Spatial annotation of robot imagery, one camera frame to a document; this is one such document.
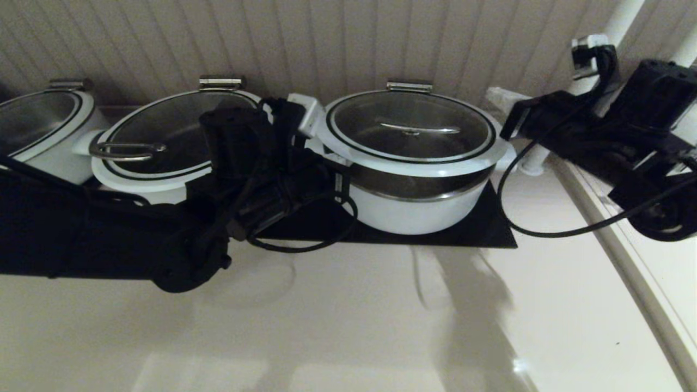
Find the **glass lid with white rim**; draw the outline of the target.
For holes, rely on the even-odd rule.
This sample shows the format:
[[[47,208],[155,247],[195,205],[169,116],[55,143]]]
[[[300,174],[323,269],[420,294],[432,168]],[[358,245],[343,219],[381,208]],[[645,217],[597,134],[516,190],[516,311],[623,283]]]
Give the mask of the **glass lid with white rim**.
[[[28,163],[107,124],[92,94],[48,89],[0,104],[0,156]]]
[[[461,100],[369,91],[326,108],[316,136],[349,163],[412,177],[454,177],[496,167],[510,149],[500,124]]]
[[[204,131],[199,117],[219,108],[252,108],[257,95],[230,89],[190,91],[152,102],[120,119],[103,133],[97,143],[112,144],[114,154],[143,154],[146,149],[124,148],[126,144],[163,144],[164,151],[144,161],[119,162],[93,158],[92,171],[103,183],[116,188],[140,188],[158,183],[177,188],[180,183],[211,171]]]

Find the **white pot with steel insert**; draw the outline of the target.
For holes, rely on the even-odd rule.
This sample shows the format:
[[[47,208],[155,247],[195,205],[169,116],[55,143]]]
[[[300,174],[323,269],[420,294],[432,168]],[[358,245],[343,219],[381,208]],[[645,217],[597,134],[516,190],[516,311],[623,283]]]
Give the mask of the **white pot with steel insert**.
[[[495,166],[464,176],[428,178],[392,175],[352,164],[350,197],[364,225],[393,234],[430,234],[462,221],[480,201],[494,171],[515,156],[505,143]]]

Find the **white round pole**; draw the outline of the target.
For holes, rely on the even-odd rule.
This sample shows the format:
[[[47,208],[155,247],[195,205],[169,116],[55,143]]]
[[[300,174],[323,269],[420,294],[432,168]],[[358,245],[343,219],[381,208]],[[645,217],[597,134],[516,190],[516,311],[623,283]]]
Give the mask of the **white round pole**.
[[[603,27],[602,34],[608,43],[620,49],[632,23],[642,10],[646,0],[610,0],[615,5],[612,15]],[[529,176],[540,176],[545,171],[545,161],[551,152],[540,145],[534,146],[518,164],[518,170]]]
[[[670,53],[669,62],[690,68],[697,60],[697,24],[691,25],[688,33],[681,38]]]

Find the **large black induction mat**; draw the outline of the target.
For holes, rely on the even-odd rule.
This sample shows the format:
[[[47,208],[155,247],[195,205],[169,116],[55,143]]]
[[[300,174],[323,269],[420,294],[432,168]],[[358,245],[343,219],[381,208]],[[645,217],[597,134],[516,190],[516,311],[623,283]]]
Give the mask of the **large black induction mat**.
[[[305,253],[334,243],[516,248],[512,228],[501,214],[491,182],[463,220],[430,234],[393,234],[364,225],[350,206],[324,199],[264,229],[251,244],[280,253]]]

